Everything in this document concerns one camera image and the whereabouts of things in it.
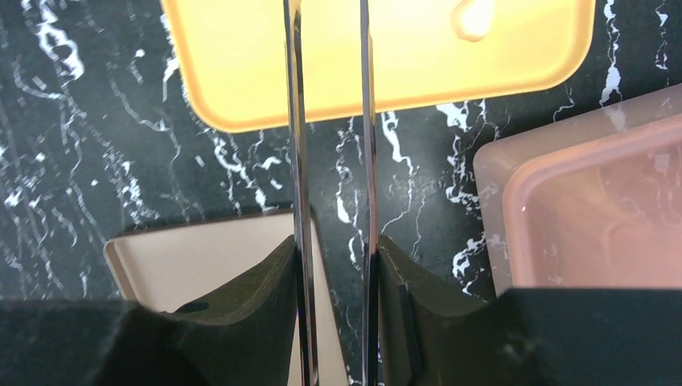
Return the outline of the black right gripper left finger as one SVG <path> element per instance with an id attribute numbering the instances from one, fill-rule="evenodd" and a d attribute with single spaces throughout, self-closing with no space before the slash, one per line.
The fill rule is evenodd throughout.
<path id="1" fill-rule="evenodd" d="M 137 302 L 4 300 L 4 385 L 285 385 L 295 243 L 175 312 Z"/>

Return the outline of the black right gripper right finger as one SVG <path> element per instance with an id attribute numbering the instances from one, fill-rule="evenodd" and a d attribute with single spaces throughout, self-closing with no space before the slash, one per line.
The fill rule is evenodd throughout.
<path id="1" fill-rule="evenodd" d="M 387 385 L 678 385 L 681 293 L 509 289 L 485 302 L 378 248 Z"/>

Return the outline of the metal tweezers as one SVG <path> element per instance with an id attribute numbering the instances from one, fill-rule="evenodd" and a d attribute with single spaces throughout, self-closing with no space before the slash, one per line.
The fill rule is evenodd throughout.
<path id="1" fill-rule="evenodd" d="M 318 340 L 307 175 L 306 119 L 302 69 L 302 7 L 299 1 L 285 1 L 283 7 L 286 37 L 288 121 L 290 140 L 293 146 L 294 251 L 298 263 L 296 277 L 301 373 L 304 385 L 317 385 L 319 383 Z M 378 215 L 376 213 L 376 143 L 373 138 L 376 114 L 374 110 L 369 3 L 362 1 L 359 7 L 365 163 L 368 169 L 369 227 L 363 268 L 362 383 L 364 385 L 376 385 L 378 383 L 378 371 L 376 330 L 377 280 L 375 262 L 376 243 L 378 241 L 376 222 Z"/>

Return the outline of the rose gold box lid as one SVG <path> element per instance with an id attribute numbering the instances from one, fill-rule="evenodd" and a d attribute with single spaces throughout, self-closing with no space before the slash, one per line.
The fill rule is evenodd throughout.
<path id="1" fill-rule="evenodd" d="M 291 209 L 129 233 L 109 240 L 104 256 L 121 296 L 157 311 L 223 285 L 266 258 L 294 233 Z M 324 249 L 311 220 L 320 385 L 348 385 Z"/>

